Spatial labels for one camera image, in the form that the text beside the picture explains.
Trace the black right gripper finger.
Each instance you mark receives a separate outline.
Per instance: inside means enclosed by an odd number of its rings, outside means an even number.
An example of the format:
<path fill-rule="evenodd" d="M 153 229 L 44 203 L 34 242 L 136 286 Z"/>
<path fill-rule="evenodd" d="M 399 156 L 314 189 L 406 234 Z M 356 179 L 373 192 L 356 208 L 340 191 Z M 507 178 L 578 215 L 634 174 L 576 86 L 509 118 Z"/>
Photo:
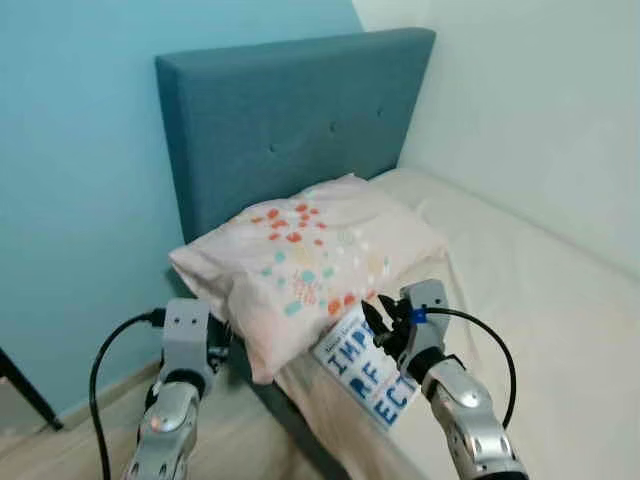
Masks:
<path fill-rule="evenodd" d="M 392 329 L 385 324 L 383 316 L 381 316 L 380 311 L 375 307 L 374 303 L 371 303 L 369 300 L 362 301 L 361 310 L 364 312 L 367 328 L 369 328 L 372 333 L 372 343 L 374 343 L 375 346 L 384 346 L 390 338 L 390 335 L 392 335 Z"/>

